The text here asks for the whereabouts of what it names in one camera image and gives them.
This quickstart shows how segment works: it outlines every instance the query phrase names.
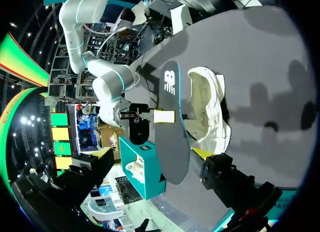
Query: insole logo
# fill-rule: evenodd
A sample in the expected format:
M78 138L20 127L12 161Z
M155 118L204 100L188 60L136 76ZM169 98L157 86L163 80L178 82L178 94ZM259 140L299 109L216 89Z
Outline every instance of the insole logo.
M166 70L164 72L164 90L171 93L172 95L176 95L175 89L175 72L173 70Z

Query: person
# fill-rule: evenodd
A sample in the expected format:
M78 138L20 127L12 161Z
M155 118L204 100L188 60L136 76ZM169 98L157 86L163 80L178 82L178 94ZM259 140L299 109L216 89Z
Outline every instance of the person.
M99 114L100 107L87 102L84 106L82 104L77 104L76 110L82 111L84 115L91 115Z
M136 228L135 232L146 232L149 221L152 221L151 217L145 218L140 227ZM161 229L148 230L147 232L162 232Z

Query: shoe insole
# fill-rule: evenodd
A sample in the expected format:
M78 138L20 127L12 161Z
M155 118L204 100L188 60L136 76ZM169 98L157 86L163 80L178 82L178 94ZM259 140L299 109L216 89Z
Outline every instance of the shoe insole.
M189 168L190 146L182 123L180 70L170 61L161 70L159 82L159 109L175 111L174 123L156 123L155 148L162 174L166 180L178 185Z

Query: white robotic arm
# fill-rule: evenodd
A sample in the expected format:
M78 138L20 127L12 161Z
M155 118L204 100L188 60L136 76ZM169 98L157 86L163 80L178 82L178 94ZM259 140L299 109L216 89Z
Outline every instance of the white robotic arm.
M91 51L84 52L83 24L98 23L108 0L67 0L61 7L59 21L64 31L70 66L78 74L85 68L96 76L92 83L99 105L99 116L107 124L124 127L120 111L130 106L122 93L139 82L137 73L127 65L118 65L99 59Z

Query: shoe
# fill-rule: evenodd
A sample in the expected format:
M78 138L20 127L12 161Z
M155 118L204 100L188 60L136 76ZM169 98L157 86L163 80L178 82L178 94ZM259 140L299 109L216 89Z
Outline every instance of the shoe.
M191 80L190 102L195 119L183 120L191 143L215 154L224 153L229 145L231 128L223 120L221 101L225 97L225 79L206 67L188 71Z

